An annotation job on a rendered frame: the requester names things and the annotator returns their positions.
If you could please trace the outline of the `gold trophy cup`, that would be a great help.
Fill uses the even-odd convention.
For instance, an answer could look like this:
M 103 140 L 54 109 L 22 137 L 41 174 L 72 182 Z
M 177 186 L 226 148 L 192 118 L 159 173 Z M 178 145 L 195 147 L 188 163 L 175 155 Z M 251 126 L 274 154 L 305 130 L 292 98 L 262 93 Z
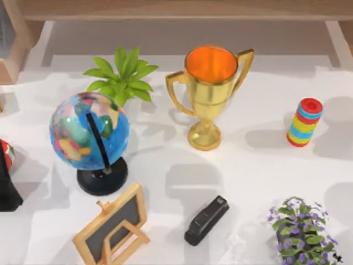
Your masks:
M 213 121 L 243 83 L 253 58 L 253 49 L 233 54 L 219 46 L 199 46 L 186 55 L 183 71 L 165 77 L 174 105 L 181 112 L 198 118 L 188 132 L 191 146 L 202 151 L 219 146 L 221 132 Z M 177 100 L 175 82 L 186 86 L 190 109 Z

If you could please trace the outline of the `green leafy potted plant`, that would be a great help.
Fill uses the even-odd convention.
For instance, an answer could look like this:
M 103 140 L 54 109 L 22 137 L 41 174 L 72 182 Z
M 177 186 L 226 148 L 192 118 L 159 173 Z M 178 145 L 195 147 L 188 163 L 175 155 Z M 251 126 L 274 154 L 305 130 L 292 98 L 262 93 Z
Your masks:
M 136 97 L 151 102 L 150 93 L 153 88 L 142 78 L 156 71 L 158 66 L 140 59 L 139 53 L 138 47 L 129 53 L 123 47 L 118 48 L 114 55 L 115 66 L 102 57 L 95 57 L 93 61 L 96 68 L 83 73 L 85 76 L 97 78 L 87 87 L 87 91 L 97 91 L 109 96 L 120 107 L 123 107 L 129 99 Z

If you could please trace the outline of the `black stapler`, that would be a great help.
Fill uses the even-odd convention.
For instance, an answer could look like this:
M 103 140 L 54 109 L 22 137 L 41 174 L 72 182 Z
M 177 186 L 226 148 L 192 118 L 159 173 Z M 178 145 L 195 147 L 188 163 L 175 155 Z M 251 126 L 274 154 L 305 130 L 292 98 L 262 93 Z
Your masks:
M 185 241 L 191 246 L 197 246 L 228 210 L 229 205 L 225 198 L 220 195 L 215 197 L 192 219 L 184 234 Z

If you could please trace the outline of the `globe on black stand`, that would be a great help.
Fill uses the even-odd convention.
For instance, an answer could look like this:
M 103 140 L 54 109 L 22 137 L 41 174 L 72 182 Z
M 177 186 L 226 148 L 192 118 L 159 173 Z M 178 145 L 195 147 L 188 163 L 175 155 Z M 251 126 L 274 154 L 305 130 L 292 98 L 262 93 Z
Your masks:
M 58 157 L 76 168 L 79 186 L 91 195 L 109 195 L 125 183 L 130 125 L 122 108 L 98 92 L 64 100 L 53 113 L 50 142 Z

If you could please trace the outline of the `wooden framed blackboard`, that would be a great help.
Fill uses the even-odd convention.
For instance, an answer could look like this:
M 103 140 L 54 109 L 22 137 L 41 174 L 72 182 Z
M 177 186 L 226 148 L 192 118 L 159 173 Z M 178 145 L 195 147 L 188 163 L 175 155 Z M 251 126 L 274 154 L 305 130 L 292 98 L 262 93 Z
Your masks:
M 140 228 L 147 220 L 143 187 L 136 182 L 115 201 L 102 204 L 101 213 L 73 239 L 85 265 L 123 265 L 150 239 Z

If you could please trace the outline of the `wooden shelf unit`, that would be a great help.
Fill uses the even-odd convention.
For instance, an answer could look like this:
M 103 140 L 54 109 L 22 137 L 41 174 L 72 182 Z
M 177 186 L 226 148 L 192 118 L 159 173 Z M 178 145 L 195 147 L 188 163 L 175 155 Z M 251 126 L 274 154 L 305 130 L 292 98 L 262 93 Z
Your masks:
M 353 54 L 353 0 L 1 0 L 15 31 L 0 84 L 17 81 L 45 21 L 115 19 L 337 20 Z

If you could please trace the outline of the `stack of coloured rings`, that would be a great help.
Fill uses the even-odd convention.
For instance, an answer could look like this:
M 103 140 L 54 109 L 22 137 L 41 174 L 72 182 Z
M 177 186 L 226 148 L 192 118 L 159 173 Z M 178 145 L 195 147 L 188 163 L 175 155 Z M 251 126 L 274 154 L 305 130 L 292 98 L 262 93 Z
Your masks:
M 287 132 L 287 140 L 292 146 L 306 146 L 323 113 L 323 105 L 314 98 L 302 99 Z

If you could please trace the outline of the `purple flowering potted plant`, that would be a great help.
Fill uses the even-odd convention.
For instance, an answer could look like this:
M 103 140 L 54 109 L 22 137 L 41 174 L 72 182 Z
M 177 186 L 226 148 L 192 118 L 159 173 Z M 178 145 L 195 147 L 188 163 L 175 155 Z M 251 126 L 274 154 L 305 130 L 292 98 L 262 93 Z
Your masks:
M 328 212 L 317 202 L 292 196 L 269 209 L 282 265 L 341 265 L 338 242 L 326 232 Z

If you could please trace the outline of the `red white green ball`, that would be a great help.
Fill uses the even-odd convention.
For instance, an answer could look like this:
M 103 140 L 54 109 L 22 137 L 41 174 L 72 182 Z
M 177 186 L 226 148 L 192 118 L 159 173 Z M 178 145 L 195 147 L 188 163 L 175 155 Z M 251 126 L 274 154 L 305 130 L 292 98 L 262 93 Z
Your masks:
M 0 143 L 2 144 L 2 147 L 0 147 L 0 178 L 3 178 L 5 175 L 5 166 L 7 166 L 8 172 L 10 172 L 13 167 L 15 151 L 14 147 L 6 141 L 0 139 Z

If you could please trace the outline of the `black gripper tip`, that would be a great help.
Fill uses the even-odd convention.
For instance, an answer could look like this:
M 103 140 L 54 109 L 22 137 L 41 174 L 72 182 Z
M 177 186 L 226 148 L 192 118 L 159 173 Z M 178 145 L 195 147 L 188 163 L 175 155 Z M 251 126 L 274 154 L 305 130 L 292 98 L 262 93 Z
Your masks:
M 10 179 L 5 152 L 0 144 L 0 212 L 16 211 L 22 204 L 23 198 Z

